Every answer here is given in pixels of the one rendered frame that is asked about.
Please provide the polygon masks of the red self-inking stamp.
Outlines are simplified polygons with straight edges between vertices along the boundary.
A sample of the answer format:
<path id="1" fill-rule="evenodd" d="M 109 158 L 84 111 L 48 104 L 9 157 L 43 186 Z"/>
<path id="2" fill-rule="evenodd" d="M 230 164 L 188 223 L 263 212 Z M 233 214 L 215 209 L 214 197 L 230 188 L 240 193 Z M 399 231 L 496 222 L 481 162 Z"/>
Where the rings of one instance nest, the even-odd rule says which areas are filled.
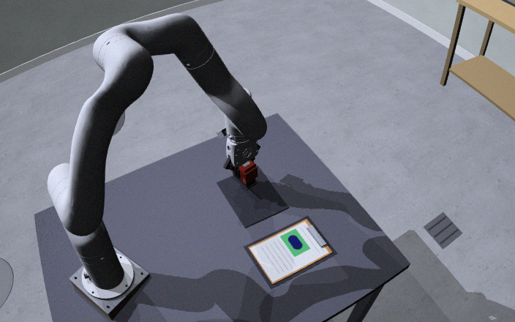
<path id="1" fill-rule="evenodd" d="M 249 188 L 253 187 L 257 184 L 255 181 L 255 178 L 258 177 L 258 167 L 256 164 L 249 160 L 248 162 L 244 163 L 243 165 L 239 166 L 238 169 L 240 170 L 240 179 L 238 179 L 236 176 L 232 176 L 244 189 L 248 190 Z"/>

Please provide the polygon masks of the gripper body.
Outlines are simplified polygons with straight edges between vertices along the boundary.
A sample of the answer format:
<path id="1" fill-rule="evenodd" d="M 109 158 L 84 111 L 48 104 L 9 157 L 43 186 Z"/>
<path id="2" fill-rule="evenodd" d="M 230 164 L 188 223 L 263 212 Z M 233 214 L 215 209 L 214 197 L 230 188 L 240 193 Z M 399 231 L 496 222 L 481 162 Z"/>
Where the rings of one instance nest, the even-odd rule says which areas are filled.
<path id="1" fill-rule="evenodd" d="M 237 143 L 228 138 L 226 151 L 227 158 L 230 155 L 233 166 L 237 168 L 257 156 L 258 142 L 248 140 L 242 143 Z"/>

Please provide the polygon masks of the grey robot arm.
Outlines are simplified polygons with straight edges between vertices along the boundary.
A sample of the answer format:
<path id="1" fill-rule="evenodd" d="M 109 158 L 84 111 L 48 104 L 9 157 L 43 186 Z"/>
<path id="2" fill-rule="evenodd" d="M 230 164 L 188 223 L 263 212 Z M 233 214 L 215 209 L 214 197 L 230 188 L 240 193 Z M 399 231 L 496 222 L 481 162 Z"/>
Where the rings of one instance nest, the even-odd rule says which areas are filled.
<path id="1" fill-rule="evenodd" d="M 226 128 L 217 132 L 219 138 L 227 135 L 242 143 L 258 141 L 266 134 L 266 120 L 251 92 L 230 74 L 190 16 L 175 13 L 125 23 L 100 35 L 94 43 L 93 56 L 105 72 L 104 81 L 80 111 L 70 166 L 57 165 L 48 177 L 49 196 L 84 266 L 83 286 L 97 299 L 124 295 L 135 276 L 128 259 L 114 250 L 102 220 L 110 141 L 122 113 L 151 81 L 151 56 L 171 53 L 225 114 Z"/>

